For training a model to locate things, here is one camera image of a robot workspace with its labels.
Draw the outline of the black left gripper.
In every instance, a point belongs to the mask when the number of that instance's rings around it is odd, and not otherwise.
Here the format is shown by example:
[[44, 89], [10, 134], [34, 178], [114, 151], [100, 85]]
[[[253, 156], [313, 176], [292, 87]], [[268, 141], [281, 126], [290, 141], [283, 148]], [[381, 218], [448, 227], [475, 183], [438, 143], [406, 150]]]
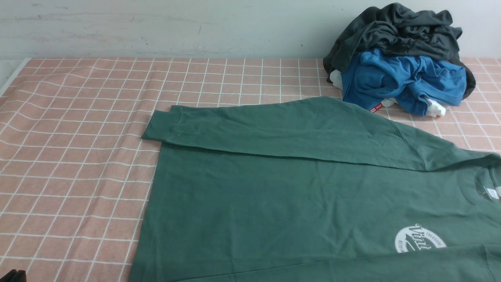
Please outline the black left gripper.
[[12, 269], [0, 279], [0, 282], [26, 282], [26, 281], [27, 281], [26, 271], [16, 270], [16, 269]]

